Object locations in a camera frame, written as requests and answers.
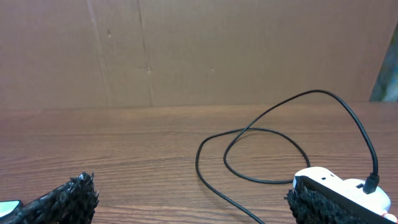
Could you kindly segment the Samsung Galaxy smartphone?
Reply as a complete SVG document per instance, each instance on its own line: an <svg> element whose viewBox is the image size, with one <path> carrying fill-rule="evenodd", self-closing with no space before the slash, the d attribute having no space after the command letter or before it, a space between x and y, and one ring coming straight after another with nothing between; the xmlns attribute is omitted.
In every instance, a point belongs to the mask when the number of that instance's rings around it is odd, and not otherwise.
<svg viewBox="0 0 398 224"><path fill-rule="evenodd" d="M22 206L23 204L20 200L0 201L0 219L8 217L15 209Z"/></svg>

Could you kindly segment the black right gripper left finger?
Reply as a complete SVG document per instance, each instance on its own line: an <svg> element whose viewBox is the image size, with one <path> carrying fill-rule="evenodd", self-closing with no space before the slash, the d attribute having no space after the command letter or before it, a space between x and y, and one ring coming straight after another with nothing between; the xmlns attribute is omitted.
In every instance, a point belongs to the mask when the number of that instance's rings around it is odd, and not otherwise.
<svg viewBox="0 0 398 224"><path fill-rule="evenodd" d="M82 172L68 182L1 217L6 224L90 224L99 203L94 174Z"/></svg>

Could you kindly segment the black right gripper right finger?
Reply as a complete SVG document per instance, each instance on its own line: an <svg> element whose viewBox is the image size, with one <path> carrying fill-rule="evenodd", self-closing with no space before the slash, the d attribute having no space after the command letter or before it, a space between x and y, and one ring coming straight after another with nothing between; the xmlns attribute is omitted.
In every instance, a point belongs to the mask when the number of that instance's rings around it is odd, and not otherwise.
<svg viewBox="0 0 398 224"><path fill-rule="evenodd" d="M306 176L294 179L287 200L298 224L393 224L382 215Z"/></svg>

